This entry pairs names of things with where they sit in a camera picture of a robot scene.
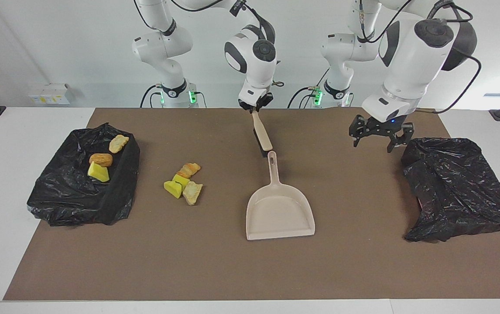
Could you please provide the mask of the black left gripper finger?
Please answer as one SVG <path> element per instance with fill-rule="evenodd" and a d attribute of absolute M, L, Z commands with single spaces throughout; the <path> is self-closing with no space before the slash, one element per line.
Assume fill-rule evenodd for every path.
<path fill-rule="evenodd" d="M 390 130 L 388 133 L 390 143 L 387 146 L 387 152 L 391 153 L 396 147 L 407 145 L 414 135 L 414 131 L 413 123 L 404 123 L 401 126 L 401 135 L 398 135 L 398 130 Z"/>
<path fill-rule="evenodd" d="M 358 147 L 359 141 L 367 133 L 367 119 L 356 116 L 349 126 L 349 136 L 353 138 L 353 147 Z"/>

